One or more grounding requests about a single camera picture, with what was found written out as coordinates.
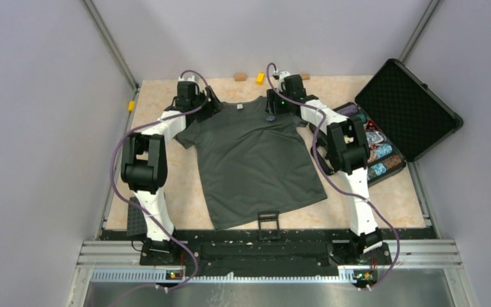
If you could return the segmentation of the dark grey t-shirt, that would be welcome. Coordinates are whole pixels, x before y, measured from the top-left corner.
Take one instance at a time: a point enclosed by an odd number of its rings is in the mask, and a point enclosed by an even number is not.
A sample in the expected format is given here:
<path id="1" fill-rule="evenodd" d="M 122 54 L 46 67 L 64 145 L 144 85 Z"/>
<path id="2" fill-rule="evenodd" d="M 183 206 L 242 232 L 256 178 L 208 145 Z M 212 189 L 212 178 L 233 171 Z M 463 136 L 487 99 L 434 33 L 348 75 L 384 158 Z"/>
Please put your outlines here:
<path id="1" fill-rule="evenodd" d="M 216 230 L 253 222 L 260 212 L 285 213 L 327 198 L 307 146 L 302 120 L 286 113 L 268 119 L 267 99 L 224 103 L 175 139 L 196 149 L 199 177 Z"/>

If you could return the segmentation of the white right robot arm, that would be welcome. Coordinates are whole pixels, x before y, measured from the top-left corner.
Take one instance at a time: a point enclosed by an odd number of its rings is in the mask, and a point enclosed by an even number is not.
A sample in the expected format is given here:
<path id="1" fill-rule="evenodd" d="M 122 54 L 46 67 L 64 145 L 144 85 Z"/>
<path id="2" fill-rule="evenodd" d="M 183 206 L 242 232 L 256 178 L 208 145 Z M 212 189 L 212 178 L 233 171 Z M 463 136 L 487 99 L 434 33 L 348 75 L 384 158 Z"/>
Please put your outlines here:
<path id="1" fill-rule="evenodd" d="M 367 263 L 383 241 L 370 201 L 370 147 L 361 119 L 341 115 L 316 96 L 308 95 L 299 74 L 275 70 L 267 80 L 270 85 L 267 107 L 271 117 L 295 114 L 315 128 L 314 140 L 319 133 L 325 135 L 325 159 L 345 183 L 345 189 L 339 193 L 350 198 L 350 231 L 354 236 L 349 254 L 353 261 Z"/>

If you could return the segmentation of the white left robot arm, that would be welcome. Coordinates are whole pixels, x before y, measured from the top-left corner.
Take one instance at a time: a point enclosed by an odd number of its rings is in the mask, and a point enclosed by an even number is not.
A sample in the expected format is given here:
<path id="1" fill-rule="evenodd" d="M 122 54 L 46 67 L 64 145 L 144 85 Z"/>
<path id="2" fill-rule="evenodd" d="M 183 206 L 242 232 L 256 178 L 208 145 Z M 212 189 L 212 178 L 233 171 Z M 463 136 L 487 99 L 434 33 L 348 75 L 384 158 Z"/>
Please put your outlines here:
<path id="1" fill-rule="evenodd" d="M 166 205 L 168 179 L 166 145 L 195 121 L 206 120 L 222 109 L 211 86 L 201 89 L 195 81 L 180 80 L 171 105 L 151 124 L 129 132 L 122 143 L 120 177 L 132 191 L 146 223 L 144 252 L 155 252 L 164 264 L 179 257 L 175 226 Z"/>

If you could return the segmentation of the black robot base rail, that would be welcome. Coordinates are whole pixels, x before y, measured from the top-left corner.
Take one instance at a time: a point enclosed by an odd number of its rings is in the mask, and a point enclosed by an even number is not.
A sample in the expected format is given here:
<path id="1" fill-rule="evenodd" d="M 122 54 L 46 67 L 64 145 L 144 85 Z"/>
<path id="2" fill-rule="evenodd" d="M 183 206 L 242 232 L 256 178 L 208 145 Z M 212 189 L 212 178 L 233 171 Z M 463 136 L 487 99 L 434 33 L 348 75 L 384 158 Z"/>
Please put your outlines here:
<path id="1" fill-rule="evenodd" d="M 433 239 L 427 229 L 403 229 L 396 233 L 380 232 L 384 245 L 361 254 L 358 239 L 348 230 L 178 230 L 171 241 L 155 243 L 145 235 L 104 230 L 101 241 L 126 241 L 138 251 L 140 265 L 162 267 L 172 265 L 197 277 L 286 278 L 336 276 L 339 266 L 364 265 L 369 269 L 389 265 L 397 255 L 389 248 L 390 240 L 400 237 Z"/>

